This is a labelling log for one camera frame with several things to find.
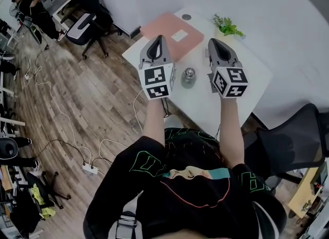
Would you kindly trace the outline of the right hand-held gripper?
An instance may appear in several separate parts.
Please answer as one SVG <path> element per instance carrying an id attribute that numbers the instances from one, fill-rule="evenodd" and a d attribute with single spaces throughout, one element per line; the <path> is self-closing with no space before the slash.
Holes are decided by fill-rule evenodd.
<path id="1" fill-rule="evenodd" d="M 248 80 L 235 51 L 226 43 L 211 38 L 208 42 L 208 53 L 212 91 L 223 99 L 241 97 L 248 87 Z M 216 62 L 217 57 L 227 63 L 219 65 L 219 62 Z"/>

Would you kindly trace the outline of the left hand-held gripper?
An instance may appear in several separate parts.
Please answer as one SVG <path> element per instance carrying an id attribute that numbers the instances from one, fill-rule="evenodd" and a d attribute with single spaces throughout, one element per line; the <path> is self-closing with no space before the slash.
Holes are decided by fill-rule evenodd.
<path id="1" fill-rule="evenodd" d="M 163 35 L 148 41 L 141 50 L 138 74 L 148 100 L 161 99 L 172 94 L 176 79 L 175 65 L 170 60 L 167 40 Z"/>

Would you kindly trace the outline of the person's right forearm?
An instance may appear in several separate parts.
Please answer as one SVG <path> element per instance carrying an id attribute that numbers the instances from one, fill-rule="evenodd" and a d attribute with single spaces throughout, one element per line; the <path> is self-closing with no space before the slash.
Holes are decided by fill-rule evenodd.
<path id="1" fill-rule="evenodd" d="M 244 163 L 244 140 L 236 99 L 221 98 L 220 152 L 233 169 Z"/>

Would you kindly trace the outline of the person's left forearm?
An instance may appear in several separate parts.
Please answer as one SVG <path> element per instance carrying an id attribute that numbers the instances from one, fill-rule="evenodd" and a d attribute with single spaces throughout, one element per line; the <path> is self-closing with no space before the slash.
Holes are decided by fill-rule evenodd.
<path id="1" fill-rule="evenodd" d="M 142 134 L 165 146 L 164 109 L 160 99 L 150 100 Z"/>

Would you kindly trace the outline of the green potted plant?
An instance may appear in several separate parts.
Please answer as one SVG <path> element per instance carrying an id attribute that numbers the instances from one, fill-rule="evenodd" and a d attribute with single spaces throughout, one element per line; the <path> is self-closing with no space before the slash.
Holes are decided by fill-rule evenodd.
<path id="1" fill-rule="evenodd" d="M 219 29 L 224 36 L 228 35 L 238 35 L 239 37 L 244 37 L 244 33 L 237 29 L 237 26 L 232 23 L 229 17 L 220 17 L 215 14 L 213 17 L 213 22 L 215 26 Z"/>

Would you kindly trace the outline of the person's grey trousers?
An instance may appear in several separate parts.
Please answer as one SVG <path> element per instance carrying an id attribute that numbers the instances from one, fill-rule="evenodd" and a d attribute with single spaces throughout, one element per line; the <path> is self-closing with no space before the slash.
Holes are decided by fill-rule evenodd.
<path id="1" fill-rule="evenodd" d="M 177 115 L 171 114 L 164 118 L 164 128 L 184 128 L 184 125 Z"/>

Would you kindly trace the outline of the grey black office chair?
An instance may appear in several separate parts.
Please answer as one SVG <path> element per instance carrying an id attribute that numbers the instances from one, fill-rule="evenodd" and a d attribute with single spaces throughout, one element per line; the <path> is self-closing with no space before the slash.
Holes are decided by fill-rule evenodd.
<path id="1" fill-rule="evenodd" d="M 87 12 L 70 27 L 66 37 L 75 45 L 86 46 L 82 52 L 82 58 L 86 60 L 87 52 L 95 42 L 99 44 L 104 56 L 107 58 L 108 51 L 105 49 L 102 38 L 115 33 L 118 35 L 123 34 L 122 30 L 113 27 L 113 20 L 110 16 Z"/>

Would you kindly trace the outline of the black mesh office chair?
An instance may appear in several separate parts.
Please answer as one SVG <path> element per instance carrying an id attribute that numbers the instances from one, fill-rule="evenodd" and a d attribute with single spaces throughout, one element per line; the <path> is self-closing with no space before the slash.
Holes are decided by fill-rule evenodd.
<path id="1" fill-rule="evenodd" d="M 306 104 L 283 124 L 243 136 L 245 164 L 262 180 L 275 176 L 299 184 L 290 171 L 316 168 L 329 158 L 329 111 Z"/>

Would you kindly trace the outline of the white power strip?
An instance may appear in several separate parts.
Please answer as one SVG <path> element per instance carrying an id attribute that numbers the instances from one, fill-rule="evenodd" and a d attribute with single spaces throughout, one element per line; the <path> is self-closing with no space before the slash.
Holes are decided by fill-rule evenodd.
<path id="1" fill-rule="evenodd" d="M 99 173 L 98 167 L 96 167 L 92 164 L 86 163 L 86 162 L 84 162 L 82 164 L 82 169 L 89 173 L 95 174 L 95 175 L 97 175 Z"/>

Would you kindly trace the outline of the person's black printed shirt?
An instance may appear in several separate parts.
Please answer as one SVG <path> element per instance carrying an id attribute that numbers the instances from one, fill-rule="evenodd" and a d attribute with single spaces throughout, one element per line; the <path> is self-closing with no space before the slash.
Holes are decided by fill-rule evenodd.
<path id="1" fill-rule="evenodd" d="M 135 199 L 144 239 L 182 229 L 208 238 L 277 239 L 282 204 L 245 164 L 228 168 L 219 143 L 189 128 L 168 128 L 165 143 L 140 137 L 118 154 L 83 222 L 86 239 L 108 239 Z"/>

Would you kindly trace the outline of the light wooden desk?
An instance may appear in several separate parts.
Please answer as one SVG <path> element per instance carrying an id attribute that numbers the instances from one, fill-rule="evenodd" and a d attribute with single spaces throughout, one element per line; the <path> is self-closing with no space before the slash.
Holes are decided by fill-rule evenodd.
<path id="1" fill-rule="evenodd" d="M 314 202 L 322 191 L 323 184 L 319 178 L 320 168 L 309 168 L 298 184 L 297 191 L 288 203 L 288 207 L 297 217 L 303 218 L 307 214 L 307 212 L 301 212 L 302 206 L 308 200 Z"/>

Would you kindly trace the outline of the yellow safety vest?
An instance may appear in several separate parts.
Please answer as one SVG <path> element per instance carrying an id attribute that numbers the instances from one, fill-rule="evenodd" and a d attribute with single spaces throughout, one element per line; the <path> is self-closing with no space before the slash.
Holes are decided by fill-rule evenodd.
<path id="1" fill-rule="evenodd" d="M 54 209 L 54 203 L 51 199 L 49 199 L 47 194 L 46 198 L 43 198 L 38 186 L 35 183 L 29 189 L 29 191 L 41 219 L 45 220 L 49 217 L 55 216 L 56 211 Z"/>

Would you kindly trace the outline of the cluttered storage shelf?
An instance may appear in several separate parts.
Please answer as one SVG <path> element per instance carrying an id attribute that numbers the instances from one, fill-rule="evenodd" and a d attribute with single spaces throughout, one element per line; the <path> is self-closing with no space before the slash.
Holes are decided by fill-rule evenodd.
<path id="1" fill-rule="evenodd" d="M 0 231 L 7 239 L 22 239 L 18 229 L 10 219 L 16 205 L 17 184 L 26 185 L 27 181 L 20 167 L 0 166 Z"/>

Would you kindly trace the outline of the black swivel chair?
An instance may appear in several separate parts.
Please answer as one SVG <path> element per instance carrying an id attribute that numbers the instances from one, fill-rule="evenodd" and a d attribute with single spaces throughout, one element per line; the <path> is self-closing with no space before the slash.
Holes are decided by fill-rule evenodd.
<path id="1" fill-rule="evenodd" d="M 70 195 L 64 196 L 55 191 L 54 185 L 58 176 L 59 172 L 56 171 L 52 177 L 51 182 L 48 182 L 46 179 L 45 171 L 41 173 L 40 177 L 37 177 L 32 173 L 28 173 L 26 175 L 27 184 L 17 184 L 17 193 L 14 197 L 16 205 L 14 206 L 13 211 L 10 213 L 10 219 L 18 231 L 22 234 L 22 237 L 29 238 L 29 234 L 34 232 L 39 221 L 43 220 L 37 211 L 36 205 L 33 202 L 29 191 L 34 183 L 38 186 L 43 198 L 46 198 L 46 194 L 48 195 L 49 199 L 53 201 L 54 207 L 58 207 L 61 210 L 64 208 L 64 206 L 59 203 L 58 198 L 64 200 L 71 199 Z"/>

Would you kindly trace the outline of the white desk frame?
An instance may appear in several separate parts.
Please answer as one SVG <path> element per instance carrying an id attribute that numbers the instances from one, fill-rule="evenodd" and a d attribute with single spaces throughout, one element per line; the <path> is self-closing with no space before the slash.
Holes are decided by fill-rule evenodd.
<path id="1" fill-rule="evenodd" d="M 14 96 L 14 91 L 4 88 L 3 83 L 4 83 L 4 73 L 0 72 L 0 104 L 4 104 L 4 93 L 7 93 L 12 97 Z M 19 125 L 19 126 L 26 125 L 25 122 L 7 119 L 7 118 L 3 118 L 1 116 L 0 116 L 0 122 L 10 123 L 12 125 Z"/>

